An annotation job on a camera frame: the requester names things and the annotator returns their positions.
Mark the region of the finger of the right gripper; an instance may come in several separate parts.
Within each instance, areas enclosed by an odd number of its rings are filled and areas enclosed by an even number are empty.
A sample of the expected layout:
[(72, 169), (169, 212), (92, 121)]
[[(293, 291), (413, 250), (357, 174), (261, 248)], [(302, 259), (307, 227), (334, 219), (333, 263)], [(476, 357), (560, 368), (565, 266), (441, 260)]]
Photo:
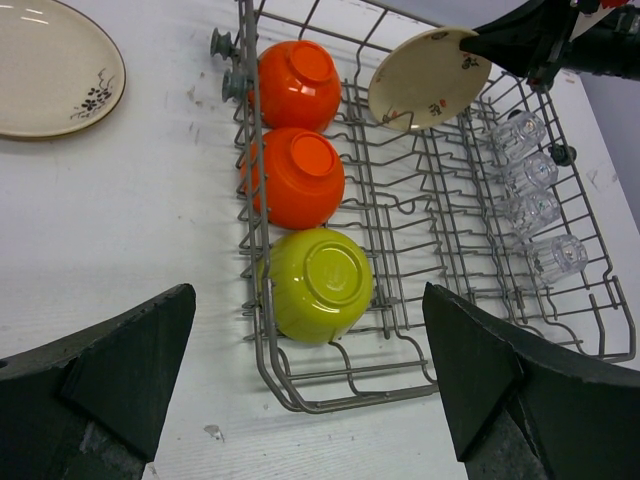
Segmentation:
[(527, 1), (478, 27), (459, 43), (461, 51), (483, 57), (514, 75), (528, 75), (553, 44), (551, 1)]

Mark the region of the lime green bowl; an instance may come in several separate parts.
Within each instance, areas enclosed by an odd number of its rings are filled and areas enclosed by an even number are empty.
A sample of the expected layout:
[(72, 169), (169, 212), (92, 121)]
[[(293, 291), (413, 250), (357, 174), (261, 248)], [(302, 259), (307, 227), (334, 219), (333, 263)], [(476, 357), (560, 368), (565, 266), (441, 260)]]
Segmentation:
[(364, 251), (348, 236), (327, 228), (297, 231), (260, 259), (259, 275), (272, 281), (275, 322), (286, 337), (307, 344), (344, 335), (366, 312), (373, 274)]

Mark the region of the cream plate with flower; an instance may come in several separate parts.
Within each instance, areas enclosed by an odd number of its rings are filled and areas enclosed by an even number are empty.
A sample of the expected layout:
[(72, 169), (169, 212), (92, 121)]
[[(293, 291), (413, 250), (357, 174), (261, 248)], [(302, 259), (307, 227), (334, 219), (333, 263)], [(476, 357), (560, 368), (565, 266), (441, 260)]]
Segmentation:
[(127, 81), (114, 41), (59, 1), (1, 3), (1, 136), (74, 134), (118, 105)]

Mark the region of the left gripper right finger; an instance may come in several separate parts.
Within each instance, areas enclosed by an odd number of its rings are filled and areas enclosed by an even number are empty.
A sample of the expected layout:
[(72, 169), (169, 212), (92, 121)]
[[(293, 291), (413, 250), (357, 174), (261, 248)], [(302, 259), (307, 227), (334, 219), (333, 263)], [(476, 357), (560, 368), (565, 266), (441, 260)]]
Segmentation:
[(439, 285), (426, 285), (422, 310), (469, 478), (638, 478), (638, 371), (553, 344)]

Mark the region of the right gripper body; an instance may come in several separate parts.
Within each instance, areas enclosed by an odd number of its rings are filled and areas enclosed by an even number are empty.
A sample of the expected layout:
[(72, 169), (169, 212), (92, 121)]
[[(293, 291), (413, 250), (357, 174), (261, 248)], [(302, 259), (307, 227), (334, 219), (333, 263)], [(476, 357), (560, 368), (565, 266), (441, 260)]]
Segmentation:
[(639, 79), (639, 6), (632, 1), (546, 1), (529, 85), (551, 88), (562, 69)]

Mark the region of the small cream plate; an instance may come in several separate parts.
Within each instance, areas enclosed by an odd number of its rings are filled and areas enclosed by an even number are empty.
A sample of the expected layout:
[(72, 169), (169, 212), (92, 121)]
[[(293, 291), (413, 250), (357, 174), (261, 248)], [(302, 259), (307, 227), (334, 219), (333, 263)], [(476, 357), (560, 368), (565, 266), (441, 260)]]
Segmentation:
[(379, 65), (368, 87), (368, 107), (382, 125), (424, 130), (464, 111), (489, 79), (492, 62), (460, 49), (474, 30), (442, 27), (416, 35)]

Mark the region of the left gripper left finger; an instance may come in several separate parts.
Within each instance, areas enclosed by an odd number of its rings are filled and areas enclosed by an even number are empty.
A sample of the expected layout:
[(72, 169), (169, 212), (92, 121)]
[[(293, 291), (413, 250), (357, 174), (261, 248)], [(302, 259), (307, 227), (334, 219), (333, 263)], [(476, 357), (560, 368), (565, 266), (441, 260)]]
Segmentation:
[(2, 359), (2, 478), (141, 478), (158, 450), (195, 311), (195, 289), (179, 284)]

